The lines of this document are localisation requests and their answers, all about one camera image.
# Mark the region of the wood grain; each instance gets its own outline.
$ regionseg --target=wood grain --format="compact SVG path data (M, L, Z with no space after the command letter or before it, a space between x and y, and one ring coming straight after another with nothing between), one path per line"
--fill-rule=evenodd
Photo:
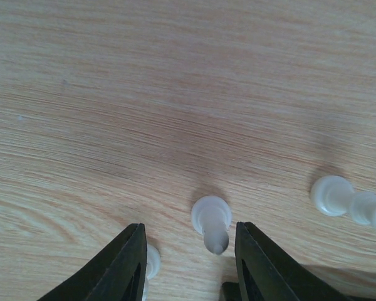
M376 297L376 233L308 199L376 192L376 1L0 0L0 300L34 300L129 223L149 300L217 300L193 202L226 198L339 290Z

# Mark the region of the white pawn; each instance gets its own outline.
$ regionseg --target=white pawn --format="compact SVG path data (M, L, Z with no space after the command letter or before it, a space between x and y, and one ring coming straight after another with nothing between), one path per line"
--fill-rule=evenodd
M352 184L340 176L325 176L312 186L311 200L325 215L348 213L358 224L372 224L376 229L376 194L355 192Z
M204 236L206 248L220 255L229 244L228 228L232 212L228 204L218 196L204 196L192 207L191 221L195 230Z
M160 253L157 249L148 244L148 252L146 259L146 273L145 273L145 285L144 294L142 295L142 301L146 301L148 297L149 282L148 280L154 278L160 270Z

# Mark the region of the light wood tabletop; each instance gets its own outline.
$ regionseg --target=light wood tabletop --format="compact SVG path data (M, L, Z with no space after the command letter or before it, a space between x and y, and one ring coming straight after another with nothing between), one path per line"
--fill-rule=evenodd
M312 183L376 193L376 1L0 0L0 300L36 300L130 223L148 301L218 300L194 201L223 197L344 293L376 298L376 232Z

